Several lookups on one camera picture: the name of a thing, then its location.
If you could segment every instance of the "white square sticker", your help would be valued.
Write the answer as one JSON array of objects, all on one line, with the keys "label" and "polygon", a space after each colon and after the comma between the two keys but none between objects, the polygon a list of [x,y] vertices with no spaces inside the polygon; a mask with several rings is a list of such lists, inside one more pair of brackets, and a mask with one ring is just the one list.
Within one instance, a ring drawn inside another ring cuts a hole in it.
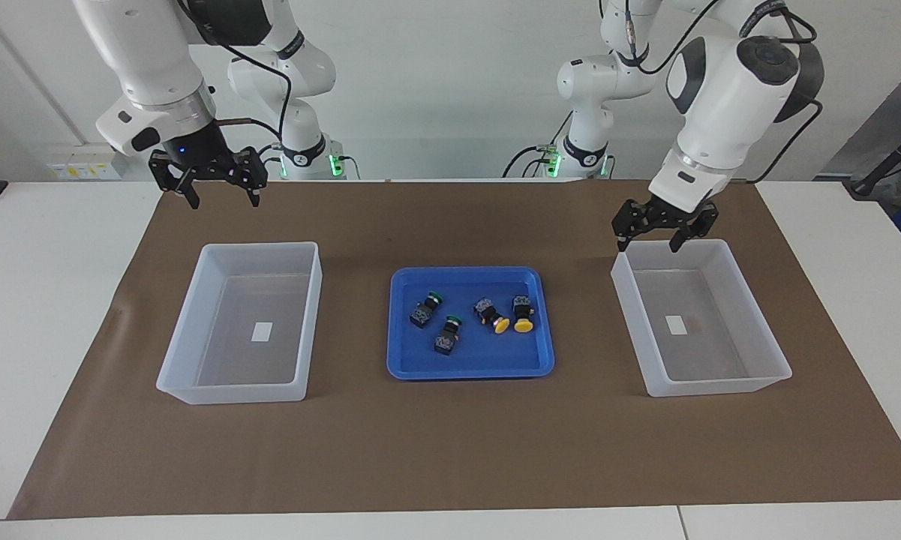
[{"label": "white square sticker", "polygon": [[671,335],[687,335],[687,325],[683,324],[683,317],[680,315],[667,315],[667,326],[670,327]]},{"label": "white square sticker", "polygon": [[265,343],[269,341],[269,332],[273,329],[273,322],[258,322],[254,325],[254,335],[251,341],[254,343]]}]

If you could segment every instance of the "brown table cover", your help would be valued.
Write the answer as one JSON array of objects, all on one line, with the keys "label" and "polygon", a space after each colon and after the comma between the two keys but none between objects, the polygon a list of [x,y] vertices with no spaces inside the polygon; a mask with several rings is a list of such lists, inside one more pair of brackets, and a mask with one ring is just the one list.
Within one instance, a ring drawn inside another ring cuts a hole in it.
[{"label": "brown table cover", "polygon": [[[901,499],[899,438],[755,188],[718,198],[712,236],[793,379],[671,399],[646,395],[608,276],[612,213],[646,182],[274,184],[259,209],[224,184],[200,195],[159,202],[10,519]],[[302,240],[324,272],[307,399],[156,390],[200,248]],[[389,279],[447,265],[539,271],[550,376],[388,374]]]}]

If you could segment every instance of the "blue tray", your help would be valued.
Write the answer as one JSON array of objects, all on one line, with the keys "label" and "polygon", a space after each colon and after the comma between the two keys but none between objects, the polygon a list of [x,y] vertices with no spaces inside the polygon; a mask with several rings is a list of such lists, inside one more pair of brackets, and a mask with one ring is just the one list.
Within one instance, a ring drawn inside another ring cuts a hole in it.
[{"label": "blue tray", "polygon": [[[443,304],[425,328],[410,322],[416,304],[435,291]],[[519,334],[508,329],[494,334],[480,324],[473,305],[490,298],[505,317],[512,319],[513,297],[529,295],[533,330]],[[460,341],[450,356],[434,351],[434,339],[447,315],[464,321]],[[526,267],[404,268],[393,275],[387,369],[400,380],[532,379],[554,369],[547,307],[540,276]]]}]

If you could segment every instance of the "translucent plastic bin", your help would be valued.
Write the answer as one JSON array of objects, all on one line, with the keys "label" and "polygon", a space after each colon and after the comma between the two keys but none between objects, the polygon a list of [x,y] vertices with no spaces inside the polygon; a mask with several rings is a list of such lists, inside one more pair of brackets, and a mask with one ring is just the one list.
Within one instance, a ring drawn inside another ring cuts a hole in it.
[{"label": "translucent plastic bin", "polygon": [[313,242],[204,246],[156,387],[187,404],[299,402],[322,279]]},{"label": "translucent plastic bin", "polygon": [[723,240],[633,242],[614,286],[654,397],[753,392],[792,375]]}]

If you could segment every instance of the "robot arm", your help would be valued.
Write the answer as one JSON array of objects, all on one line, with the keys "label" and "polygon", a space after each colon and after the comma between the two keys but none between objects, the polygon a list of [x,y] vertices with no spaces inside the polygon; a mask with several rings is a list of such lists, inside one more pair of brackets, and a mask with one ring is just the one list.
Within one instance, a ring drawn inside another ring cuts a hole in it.
[{"label": "robot arm", "polygon": [[[123,96],[97,120],[97,128],[111,146],[128,156],[162,144],[163,150],[152,153],[149,167],[163,191],[183,195],[195,209],[200,198],[193,181],[225,180],[244,188],[257,206],[260,189],[267,185],[266,168],[254,148],[234,153],[227,147],[211,90],[190,57],[187,35],[194,29],[208,44],[262,44],[271,49],[247,56],[286,79],[235,59],[230,65],[231,85],[239,95],[267,107],[273,120],[285,120],[280,143],[292,164],[285,163],[285,168],[312,175],[326,172],[330,177],[330,161],[323,166],[319,160],[329,154],[330,144],[314,153],[323,140],[316,113],[295,98],[329,92],[336,71],[326,53],[303,37],[287,0],[74,0],[74,4],[123,89]],[[293,88],[291,95],[288,86]],[[295,158],[300,154],[313,157],[303,163]],[[177,178],[172,168],[183,174]]]},{"label": "robot arm", "polygon": [[[806,40],[794,40],[783,0],[671,1],[688,13],[724,22],[737,37],[698,37],[671,66],[667,93],[686,124],[651,182],[650,201],[628,201],[614,219],[621,250],[653,229],[677,229],[671,242],[675,252],[687,239],[707,235],[718,216],[710,198],[727,187],[752,144],[773,123],[813,102],[823,85],[819,52]],[[591,177],[597,171],[612,127],[604,102],[645,95],[653,88],[660,69],[642,64],[660,4],[662,0],[609,1],[601,32],[614,52],[561,69],[561,94],[573,103],[574,123],[580,124],[571,126],[559,147],[564,174]]]}]

